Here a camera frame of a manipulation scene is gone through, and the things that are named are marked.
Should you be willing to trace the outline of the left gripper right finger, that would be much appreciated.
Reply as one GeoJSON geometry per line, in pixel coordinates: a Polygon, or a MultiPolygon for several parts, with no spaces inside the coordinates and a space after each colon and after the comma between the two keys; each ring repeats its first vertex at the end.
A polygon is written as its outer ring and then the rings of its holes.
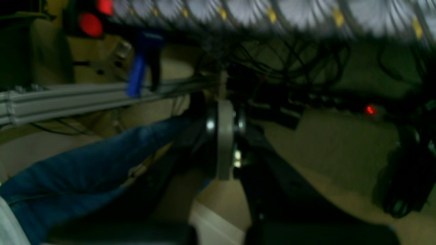
{"type": "Polygon", "coordinates": [[[243,110],[217,104],[217,178],[238,179],[252,225],[245,245],[397,245],[386,225],[361,221],[323,197],[274,150],[243,110]]]}

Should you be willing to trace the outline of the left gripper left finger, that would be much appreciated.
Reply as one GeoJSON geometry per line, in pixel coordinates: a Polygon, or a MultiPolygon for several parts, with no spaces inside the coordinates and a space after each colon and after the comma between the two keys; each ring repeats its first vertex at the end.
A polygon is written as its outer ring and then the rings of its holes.
{"type": "Polygon", "coordinates": [[[198,245],[188,222],[194,196],[217,177],[218,103],[174,141],[169,151],[102,208],[53,227],[53,245],[198,245]]]}

